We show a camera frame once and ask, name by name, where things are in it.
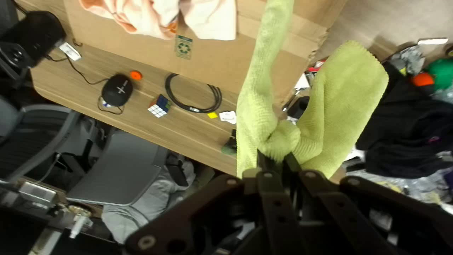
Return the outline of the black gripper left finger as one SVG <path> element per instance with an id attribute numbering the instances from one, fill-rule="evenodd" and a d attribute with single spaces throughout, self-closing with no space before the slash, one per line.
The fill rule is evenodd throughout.
<path id="1" fill-rule="evenodd" d="M 276 165 L 257 155 L 257 193 L 263 210 L 263 223 L 271 255 L 301 255 L 303 247 L 291 200 L 286 195 Z"/>

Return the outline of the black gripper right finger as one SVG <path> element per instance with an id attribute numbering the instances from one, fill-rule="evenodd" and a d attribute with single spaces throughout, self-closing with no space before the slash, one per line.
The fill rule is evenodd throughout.
<path id="1" fill-rule="evenodd" d="M 308 255 L 399 255 L 339 187 L 295 158 L 283 161 L 288 192 Z"/>

